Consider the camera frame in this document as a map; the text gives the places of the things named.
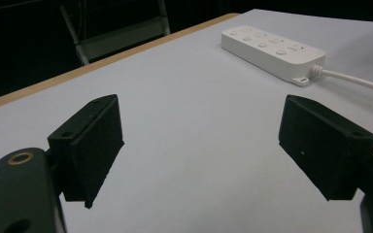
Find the wooden table edge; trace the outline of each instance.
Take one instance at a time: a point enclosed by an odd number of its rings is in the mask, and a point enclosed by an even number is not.
[[[194,25],[192,27],[189,27],[189,28],[184,29],[182,31],[176,32],[174,34],[170,34],[170,35],[168,35],[166,37],[162,37],[162,38],[159,38],[157,40],[148,42],[148,43],[146,43],[144,45],[141,45],[139,47],[133,48],[131,50],[123,51],[121,53],[118,53],[118,54],[109,56],[109,57],[107,57],[105,59],[102,59],[102,60],[96,61],[94,63],[91,63],[91,64],[89,64],[87,66],[80,67],[78,69],[72,70],[72,71],[67,72],[65,74],[56,76],[54,78],[45,80],[43,82],[36,83],[36,84],[30,85],[28,87],[25,87],[23,89],[20,89],[20,90],[14,91],[12,93],[6,94],[6,95],[0,97],[0,106],[8,104],[8,103],[11,103],[13,101],[16,101],[18,99],[26,97],[28,95],[34,94],[36,92],[39,92],[41,90],[47,89],[47,88],[52,87],[54,85],[58,85],[60,83],[65,83],[67,81],[75,79],[78,76],[81,76],[83,74],[89,73],[91,71],[94,71],[96,69],[99,69],[101,67],[109,65],[109,64],[114,63],[116,61],[119,61],[121,59],[124,59],[124,58],[126,58],[128,56],[131,56],[133,54],[136,54],[136,53],[139,53],[141,51],[148,50],[150,48],[159,46],[161,44],[170,42],[172,40],[175,40],[175,39],[178,39],[180,37],[183,37],[183,36],[185,36],[187,34],[199,31],[201,29],[204,29],[206,27],[212,26],[214,24],[217,24],[219,22],[225,21],[227,19],[239,16],[239,15],[240,14],[231,13],[231,14],[227,14],[227,15],[224,15],[224,16],[221,16],[221,17],[216,17],[214,19],[211,19],[209,21],[206,21],[206,22]]]

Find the white power strip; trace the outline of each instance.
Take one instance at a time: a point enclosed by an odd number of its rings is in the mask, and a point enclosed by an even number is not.
[[[250,26],[222,32],[221,46],[278,78],[304,86],[314,65],[323,66],[325,52]]]

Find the brass ring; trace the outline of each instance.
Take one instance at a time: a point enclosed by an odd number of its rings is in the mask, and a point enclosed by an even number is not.
[[[31,160],[33,157],[33,152],[20,152],[12,155],[8,160],[9,165],[19,165]]]

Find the black plastic part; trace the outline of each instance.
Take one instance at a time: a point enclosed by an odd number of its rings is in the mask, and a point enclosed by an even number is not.
[[[43,150],[0,159],[0,233],[9,232],[66,232]]]
[[[373,154],[373,134],[324,105],[289,95],[279,133],[280,146],[327,200],[351,200],[357,168]]]
[[[90,208],[123,146],[116,95],[85,105],[49,137],[53,163],[62,163],[67,201]]]

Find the white surface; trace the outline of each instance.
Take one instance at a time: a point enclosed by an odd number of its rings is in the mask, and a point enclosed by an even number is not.
[[[360,232],[362,194],[326,202],[278,131],[295,94],[373,133],[373,90],[275,78],[220,47],[220,33],[242,24],[325,50],[328,69],[373,81],[373,22],[251,11],[0,107],[0,157],[46,150],[86,102],[116,93],[125,145],[90,211],[63,202],[69,232]]]
[[[310,69],[323,65],[325,52],[251,26],[222,31],[220,46],[278,78],[305,86]]]

